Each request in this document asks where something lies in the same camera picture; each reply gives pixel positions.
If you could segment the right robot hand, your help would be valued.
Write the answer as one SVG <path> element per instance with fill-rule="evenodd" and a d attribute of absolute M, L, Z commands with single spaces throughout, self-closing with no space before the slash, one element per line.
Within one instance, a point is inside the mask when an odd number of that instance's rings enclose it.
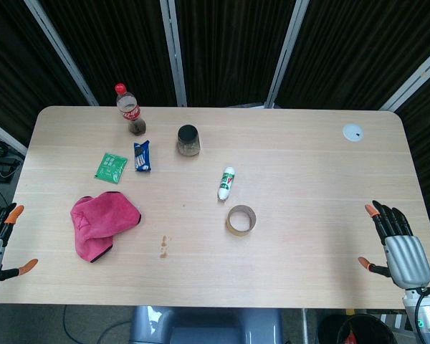
<path fill-rule="evenodd" d="M 369 262 L 365 257 L 358 261 L 371 273 L 392 279 L 404 290 L 426 288 L 430 283 L 430 265 L 422 243 L 413 235 L 406 216 L 397 208 L 377 201 L 365 205 L 372 219 L 386 256 L 386 266 Z"/>

